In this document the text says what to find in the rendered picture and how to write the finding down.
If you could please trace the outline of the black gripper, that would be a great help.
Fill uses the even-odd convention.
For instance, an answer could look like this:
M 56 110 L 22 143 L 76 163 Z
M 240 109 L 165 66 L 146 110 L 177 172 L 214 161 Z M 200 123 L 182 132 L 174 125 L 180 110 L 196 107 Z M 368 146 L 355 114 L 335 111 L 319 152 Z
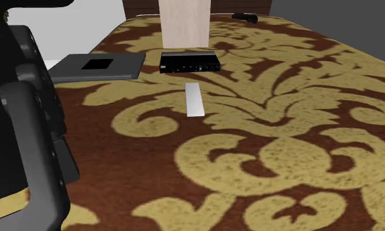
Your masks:
M 8 111 L 0 101 L 0 199 L 30 190 L 27 206 L 0 218 L 0 231 L 61 231 L 70 211 L 64 182 L 78 180 L 79 170 L 64 137 L 64 111 L 31 30 L 7 19 L 9 9 L 60 8 L 73 1 L 0 0 L 0 95 Z

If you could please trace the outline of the grey flat pad, black square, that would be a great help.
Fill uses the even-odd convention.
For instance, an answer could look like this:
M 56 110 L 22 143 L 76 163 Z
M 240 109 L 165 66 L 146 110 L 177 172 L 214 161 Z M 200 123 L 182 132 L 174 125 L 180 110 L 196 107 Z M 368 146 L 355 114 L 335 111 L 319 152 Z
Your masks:
M 69 54 L 49 69 L 53 83 L 137 79 L 144 52 Z

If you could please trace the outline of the white remote control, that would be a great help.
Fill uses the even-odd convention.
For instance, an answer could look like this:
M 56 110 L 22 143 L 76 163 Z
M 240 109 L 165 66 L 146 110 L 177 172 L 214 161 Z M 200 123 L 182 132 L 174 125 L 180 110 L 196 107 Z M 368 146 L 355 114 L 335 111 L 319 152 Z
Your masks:
M 199 83 L 185 83 L 185 100 L 188 117 L 205 116 Z

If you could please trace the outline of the black electronic box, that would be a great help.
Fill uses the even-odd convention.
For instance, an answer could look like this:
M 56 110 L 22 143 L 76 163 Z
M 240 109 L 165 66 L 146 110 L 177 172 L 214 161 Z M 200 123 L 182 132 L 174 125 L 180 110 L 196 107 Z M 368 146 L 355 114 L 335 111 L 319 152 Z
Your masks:
M 160 73 L 219 72 L 221 64 L 214 51 L 163 52 Z

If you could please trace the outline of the pale wooden robot stand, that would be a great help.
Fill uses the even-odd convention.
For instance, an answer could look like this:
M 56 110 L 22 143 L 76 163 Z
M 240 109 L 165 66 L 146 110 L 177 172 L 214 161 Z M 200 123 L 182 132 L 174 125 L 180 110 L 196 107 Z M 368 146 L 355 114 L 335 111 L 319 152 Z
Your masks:
M 158 0 L 165 49 L 209 47 L 211 0 Z

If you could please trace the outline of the bed with brown patterned cover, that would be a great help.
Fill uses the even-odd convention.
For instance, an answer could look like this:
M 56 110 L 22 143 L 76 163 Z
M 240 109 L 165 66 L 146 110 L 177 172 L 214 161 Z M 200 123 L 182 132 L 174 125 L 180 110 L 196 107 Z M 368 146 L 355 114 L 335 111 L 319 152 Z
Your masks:
M 126 20 L 94 52 L 144 52 L 138 79 L 57 85 L 81 173 L 61 231 L 385 231 L 385 61 L 218 15 L 221 70 L 161 74 L 161 38 L 156 15 Z

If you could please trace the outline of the small black object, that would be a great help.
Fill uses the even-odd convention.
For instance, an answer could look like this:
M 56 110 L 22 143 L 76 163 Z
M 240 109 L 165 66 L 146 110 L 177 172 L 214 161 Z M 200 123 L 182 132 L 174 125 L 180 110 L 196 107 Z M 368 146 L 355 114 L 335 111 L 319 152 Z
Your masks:
M 255 14 L 245 14 L 245 13 L 236 12 L 231 16 L 231 18 L 245 20 L 252 24 L 258 23 L 258 17 Z

